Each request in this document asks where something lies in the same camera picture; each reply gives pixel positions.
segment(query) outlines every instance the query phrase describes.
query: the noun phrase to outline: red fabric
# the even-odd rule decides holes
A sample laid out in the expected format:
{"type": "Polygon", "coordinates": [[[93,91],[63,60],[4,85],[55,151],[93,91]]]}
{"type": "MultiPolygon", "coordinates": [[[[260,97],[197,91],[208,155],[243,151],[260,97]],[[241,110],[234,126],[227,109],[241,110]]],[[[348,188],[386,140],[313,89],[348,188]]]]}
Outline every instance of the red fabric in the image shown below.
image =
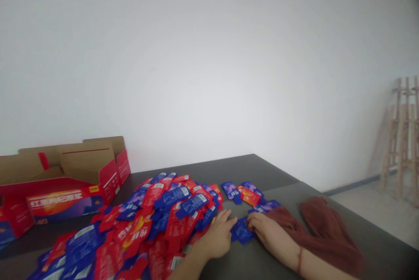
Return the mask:
{"type": "Polygon", "coordinates": [[[351,239],[340,215],[326,206],[327,201],[314,197],[300,206],[312,236],[281,206],[266,215],[275,220],[300,246],[336,268],[357,277],[364,267],[364,256],[351,239]]]}

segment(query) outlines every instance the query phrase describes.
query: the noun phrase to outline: gray table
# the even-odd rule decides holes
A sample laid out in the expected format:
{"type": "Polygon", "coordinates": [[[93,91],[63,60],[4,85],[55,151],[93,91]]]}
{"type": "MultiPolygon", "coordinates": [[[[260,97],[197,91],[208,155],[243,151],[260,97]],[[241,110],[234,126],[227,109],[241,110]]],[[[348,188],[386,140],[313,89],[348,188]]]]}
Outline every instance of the gray table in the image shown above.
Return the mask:
{"type": "MultiPolygon", "coordinates": [[[[252,181],[264,191],[266,198],[282,203],[300,222],[303,221],[299,214],[299,204],[312,196],[324,196],[260,157],[246,155],[132,174],[114,204],[124,202],[138,184],[162,171],[191,174],[193,180],[208,184],[252,181]]],[[[246,216],[247,210],[251,208],[245,203],[237,206],[227,199],[223,205],[231,208],[233,215],[238,217],[246,216]]],[[[330,205],[340,213],[359,250],[365,255],[366,267],[362,279],[409,279],[419,274],[416,267],[419,262],[417,250],[333,200],[330,200],[330,205]]],[[[80,229],[90,222],[90,218],[86,216],[31,229],[20,240],[0,251],[0,279],[26,279],[36,269],[36,258],[50,249],[59,235],[80,229]]],[[[275,260],[254,239],[244,246],[238,242],[233,243],[225,257],[208,263],[201,278],[231,280],[299,277],[275,260]]]]}
{"type": "MultiPolygon", "coordinates": [[[[267,199],[276,199],[283,204],[300,223],[303,223],[307,231],[299,212],[299,205],[313,196],[322,196],[329,200],[329,206],[341,215],[348,232],[365,256],[365,269],[361,279],[410,279],[419,274],[419,252],[416,249],[307,184],[299,182],[264,191],[264,194],[267,199]]],[[[224,202],[223,206],[232,209],[232,216],[239,218],[247,216],[248,209],[251,209],[246,203],[235,205],[232,201],[224,202]]],[[[201,279],[277,280],[300,277],[278,262],[257,239],[254,239],[245,245],[234,242],[225,257],[207,264],[201,279]]]]}

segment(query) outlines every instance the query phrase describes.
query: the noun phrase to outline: cardboard box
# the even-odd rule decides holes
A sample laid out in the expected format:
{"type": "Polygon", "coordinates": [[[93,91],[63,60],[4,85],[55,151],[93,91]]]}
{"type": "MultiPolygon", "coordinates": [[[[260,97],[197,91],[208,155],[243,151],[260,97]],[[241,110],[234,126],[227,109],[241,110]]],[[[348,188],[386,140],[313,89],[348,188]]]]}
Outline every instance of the cardboard box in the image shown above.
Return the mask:
{"type": "Polygon", "coordinates": [[[120,189],[109,140],[25,148],[19,153],[0,158],[0,195],[26,198],[37,224],[96,212],[120,189]]]}
{"type": "Polygon", "coordinates": [[[127,149],[123,136],[91,138],[83,140],[84,143],[108,140],[112,142],[113,154],[117,162],[119,176],[121,178],[121,185],[127,180],[128,175],[131,174],[130,164],[128,162],[127,149]]]}
{"type": "Polygon", "coordinates": [[[0,196],[0,246],[20,238],[33,225],[24,198],[0,196]]]}

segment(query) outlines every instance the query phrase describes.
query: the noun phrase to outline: box flap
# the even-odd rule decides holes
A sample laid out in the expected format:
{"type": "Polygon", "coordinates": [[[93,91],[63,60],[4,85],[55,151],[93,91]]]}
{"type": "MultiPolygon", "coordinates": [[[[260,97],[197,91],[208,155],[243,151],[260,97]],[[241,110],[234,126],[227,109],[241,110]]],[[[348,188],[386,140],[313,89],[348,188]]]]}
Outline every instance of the box flap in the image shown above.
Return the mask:
{"type": "Polygon", "coordinates": [[[80,181],[99,184],[99,171],[114,159],[112,148],[70,151],[61,154],[61,165],[67,176],[80,181]]]}
{"type": "Polygon", "coordinates": [[[58,146],[43,146],[43,147],[33,147],[33,148],[22,148],[18,150],[20,154],[27,154],[27,153],[45,153],[48,164],[50,166],[58,166],[60,165],[60,154],[58,152],[58,146]]]}
{"type": "Polygon", "coordinates": [[[96,142],[96,141],[103,141],[108,140],[112,142],[113,152],[115,154],[115,158],[119,156],[121,152],[125,150],[125,142],[123,136],[113,136],[113,137],[102,137],[102,138],[90,138],[83,140],[84,143],[89,142],[96,142]]]}
{"type": "Polygon", "coordinates": [[[77,152],[94,151],[94,150],[97,150],[97,151],[110,150],[111,152],[113,152],[112,142],[109,140],[95,141],[95,142],[89,142],[89,143],[58,145],[57,149],[60,154],[72,154],[72,153],[77,153],[77,152]]]}
{"type": "Polygon", "coordinates": [[[35,152],[0,157],[0,185],[30,181],[42,172],[44,168],[35,152]]]}

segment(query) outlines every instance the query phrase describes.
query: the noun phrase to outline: left hand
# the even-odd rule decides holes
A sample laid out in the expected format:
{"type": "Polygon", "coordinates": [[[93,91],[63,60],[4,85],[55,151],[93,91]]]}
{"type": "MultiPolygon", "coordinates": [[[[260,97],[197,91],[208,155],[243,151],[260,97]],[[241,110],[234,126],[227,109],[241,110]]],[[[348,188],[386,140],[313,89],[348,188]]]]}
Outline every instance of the left hand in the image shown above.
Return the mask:
{"type": "Polygon", "coordinates": [[[193,245],[192,249],[202,252],[208,260],[224,256],[230,250],[230,230],[237,222],[237,217],[227,221],[230,214],[231,209],[219,212],[213,218],[208,231],[193,245]]]}

